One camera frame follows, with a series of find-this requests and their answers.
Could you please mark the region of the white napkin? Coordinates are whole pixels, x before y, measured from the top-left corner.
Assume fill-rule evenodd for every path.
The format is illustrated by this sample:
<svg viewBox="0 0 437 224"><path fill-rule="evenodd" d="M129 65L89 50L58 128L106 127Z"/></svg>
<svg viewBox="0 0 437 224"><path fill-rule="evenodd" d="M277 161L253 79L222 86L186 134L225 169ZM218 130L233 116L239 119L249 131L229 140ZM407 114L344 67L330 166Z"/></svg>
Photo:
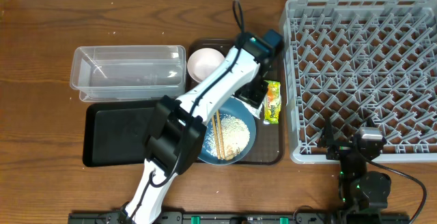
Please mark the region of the white napkin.
<svg viewBox="0 0 437 224"><path fill-rule="evenodd" d="M242 104L247 108L247 110L257 119L260 118L260 114L262 111L263 104L260 104L258 107L253 107L249 103L242 101Z"/></svg>

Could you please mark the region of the yellow green snack wrapper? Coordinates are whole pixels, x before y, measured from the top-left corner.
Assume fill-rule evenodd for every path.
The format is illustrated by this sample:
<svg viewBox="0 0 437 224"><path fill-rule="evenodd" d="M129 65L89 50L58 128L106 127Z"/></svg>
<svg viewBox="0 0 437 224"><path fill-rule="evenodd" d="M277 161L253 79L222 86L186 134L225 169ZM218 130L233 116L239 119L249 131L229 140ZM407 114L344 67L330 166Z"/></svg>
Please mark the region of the yellow green snack wrapper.
<svg viewBox="0 0 437 224"><path fill-rule="evenodd" d="M278 124L281 111L281 84L278 81L267 81L268 91L264 98L264 123Z"/></svg>

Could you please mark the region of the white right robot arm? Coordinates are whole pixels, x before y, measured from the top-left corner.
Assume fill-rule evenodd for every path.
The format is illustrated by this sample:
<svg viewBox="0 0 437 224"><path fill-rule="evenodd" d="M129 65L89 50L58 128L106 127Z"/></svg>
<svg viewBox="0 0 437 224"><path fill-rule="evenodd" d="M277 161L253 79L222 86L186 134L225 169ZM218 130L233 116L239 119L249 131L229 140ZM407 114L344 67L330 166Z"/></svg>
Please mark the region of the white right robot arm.
<svg viewBox="0 0 437 224"><path fill-rule="evenodd" d="M347 140L336 139L330 121L325 122L319 148L326 158L340 163L339 198L343 207L330 214L326 223L382 224L381 210L388 207L391 178L367 169L367 163L379 157L386 139L378 128L367 122Z"/></svg>

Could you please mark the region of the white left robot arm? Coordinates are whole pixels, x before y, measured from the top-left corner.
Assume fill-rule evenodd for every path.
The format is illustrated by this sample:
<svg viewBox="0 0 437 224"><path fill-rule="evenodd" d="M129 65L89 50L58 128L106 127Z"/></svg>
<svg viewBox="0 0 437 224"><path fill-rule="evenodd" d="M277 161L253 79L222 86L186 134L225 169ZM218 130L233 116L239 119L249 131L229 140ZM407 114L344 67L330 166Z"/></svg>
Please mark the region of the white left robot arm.
<svg viewBox="0 0 437 224"><path fill-rule="evenodd" d="M145 134L144 171L119 223L153 223L176 176L197 159L214 113L241 87L268 69L274 50L246 43L233 46L204 81L176 99L163 96Z"/></svg>

